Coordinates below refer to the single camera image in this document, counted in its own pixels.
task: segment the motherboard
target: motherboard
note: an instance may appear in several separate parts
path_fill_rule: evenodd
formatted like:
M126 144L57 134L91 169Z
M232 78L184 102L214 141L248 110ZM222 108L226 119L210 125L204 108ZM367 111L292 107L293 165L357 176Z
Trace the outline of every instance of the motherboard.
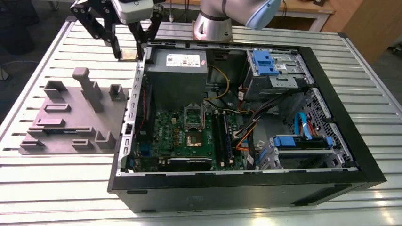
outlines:
M158 172L176 165L184 171L244 170L244 153L236 154L232 136L238 129L237 117L228 112L157 112L153 141L140 143L140 171Z

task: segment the ram slot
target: ram slot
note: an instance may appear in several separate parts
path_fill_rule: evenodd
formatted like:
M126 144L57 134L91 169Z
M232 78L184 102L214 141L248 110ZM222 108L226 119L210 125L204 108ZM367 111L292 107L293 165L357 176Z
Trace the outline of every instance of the ram slot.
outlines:
M222 134L225 132L222 126L221 115L216 112L213 117L213 136L214 136L214 147L216 147L216 161L218 166L225 166L224 161L224 150L225 150L225 140L222 139Z
M222 120L224 120L224 126L225 126L225 134L224 134L224 141L225 141L225 163L233 163L233 147L232 147L232 134L229 130L229 120L226 116L226 112L224 112L222 115Z

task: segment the slotted aluminum surface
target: slotted aluminum surface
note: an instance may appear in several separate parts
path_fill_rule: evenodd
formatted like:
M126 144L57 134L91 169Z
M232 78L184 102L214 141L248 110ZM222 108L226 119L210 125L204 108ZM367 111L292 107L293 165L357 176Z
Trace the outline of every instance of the slotted aluminum surface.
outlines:
M125 26L121 47L136 48ZM316 206L194 213L134 214L106 192L113 155L22 156L18 152L35 119L49 80L79 86L75 67L91 69L101 87L130 88L137 63L117 62L113 50L94 40L79 22L66 22L11 113L0 127L0 223L63 225L395 225L402 223L402 118L368 63L336 33L233 29L245 43L312 47L357 124L388 182ZM160 38L192 39L192 24L164 23Z

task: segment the open computer tower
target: open computer tower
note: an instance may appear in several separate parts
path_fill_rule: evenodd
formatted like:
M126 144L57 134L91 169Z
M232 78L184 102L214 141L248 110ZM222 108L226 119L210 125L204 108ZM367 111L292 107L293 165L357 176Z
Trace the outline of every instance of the open computer tower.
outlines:
M387 181L306 47L157 41L109 192L134 212L317 205Z

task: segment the green motherboard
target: green motherboard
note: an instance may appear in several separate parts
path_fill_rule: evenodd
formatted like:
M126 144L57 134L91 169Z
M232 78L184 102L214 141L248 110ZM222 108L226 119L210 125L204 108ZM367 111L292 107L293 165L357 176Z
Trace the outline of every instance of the green motherboard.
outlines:
M154 141L150 147L150 160L145 159L142 168L157 172L158 167L150 163L157 158L208 158L213 160L212 170L244 170L244 154L234 156L232 164L216 160L216 142L213 134L213 112L204 117L188 114L188 122L204 122L204 129L185 129L185 112L158 112L156 119ZM230 134L238 130L234 114L228 115Z

